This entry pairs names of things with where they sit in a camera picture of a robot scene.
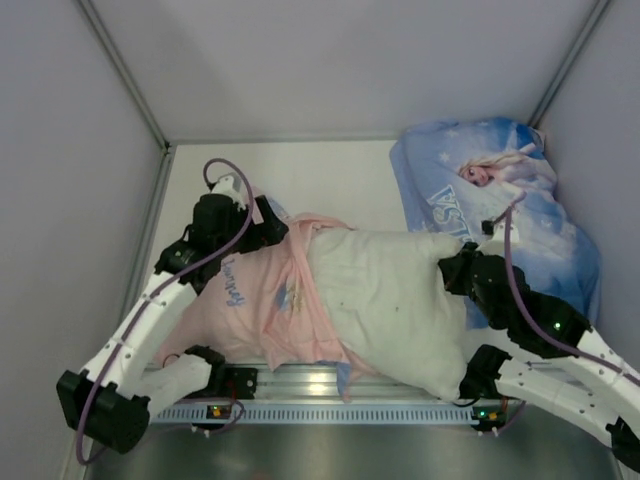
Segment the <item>black wire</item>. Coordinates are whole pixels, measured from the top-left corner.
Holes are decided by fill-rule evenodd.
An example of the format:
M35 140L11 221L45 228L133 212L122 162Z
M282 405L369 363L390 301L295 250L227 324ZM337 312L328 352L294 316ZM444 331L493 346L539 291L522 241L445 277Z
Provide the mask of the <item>black wire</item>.
M455 405L456 407L465 408L465 407L470 407L471 405L475 405L479 401L480 401L480 398L476 398L475 400L471 400L469 403L463 403L462 405L458 403L453 403L453 402L451 402L451 404Z

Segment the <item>white fabric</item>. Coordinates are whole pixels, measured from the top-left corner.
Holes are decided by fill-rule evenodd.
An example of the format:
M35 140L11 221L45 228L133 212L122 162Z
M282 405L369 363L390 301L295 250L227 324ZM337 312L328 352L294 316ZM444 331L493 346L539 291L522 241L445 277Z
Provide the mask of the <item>white fabric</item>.
M466 372L464 299L444 290L437 262L459 252L432 233L320 232L309 265L344 345L381 374L444 400Z

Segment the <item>robotic arm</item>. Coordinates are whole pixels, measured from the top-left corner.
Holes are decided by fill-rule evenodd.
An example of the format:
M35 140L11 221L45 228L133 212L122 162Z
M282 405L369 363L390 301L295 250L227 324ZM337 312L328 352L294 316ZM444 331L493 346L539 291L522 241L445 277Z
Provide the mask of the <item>robotic arm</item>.
M210 188L194 207L183 237L160 255L115 334L80 373L66 371L57 383L67 425L119 453L130 451L162 410L219 381L224 357L205 347L188 349L162 370L145 373L145 368L182 311L220 271L222 256L275 245L288 232L264 196L255 199L262 222L254 223L253 204L243 204L234 175Z
M640 471L640 375L609 348L586 318L563 300L532 291L524 272L509 263L501 256L485 255L475 243L438 263L445 289L468 296L489 327L506 330L512 342L509 353L492 345L476 351L460 384L461 398L507 396L530 402L587 431L611 448L618 460ZM532 355L562 368L589 390L535 371L524 363Z

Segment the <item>cartoon character's face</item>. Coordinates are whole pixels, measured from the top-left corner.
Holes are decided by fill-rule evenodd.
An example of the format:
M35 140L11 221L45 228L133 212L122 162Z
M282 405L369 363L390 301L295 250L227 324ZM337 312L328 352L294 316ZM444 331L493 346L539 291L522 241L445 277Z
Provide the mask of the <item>cartoon character's face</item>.
M491 177L484 167L468 167L460 172L460 176L467 182L473 183L476 187L484 187Z

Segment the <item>elsa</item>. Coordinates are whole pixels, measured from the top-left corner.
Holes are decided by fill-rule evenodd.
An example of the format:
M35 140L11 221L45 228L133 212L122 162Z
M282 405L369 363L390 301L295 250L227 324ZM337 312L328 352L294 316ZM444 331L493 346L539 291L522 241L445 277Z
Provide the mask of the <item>elsa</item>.
M525 189L535 189L553 201L551 191L557 181L556 174L546 161L528 156L535 148L531 143L520 150L472 158L458 169L458 175L476 187L486 187L491 183L500 185L514 193L515 200L524 197ZM548 185L536 188L534 182L538 180L548 182Z

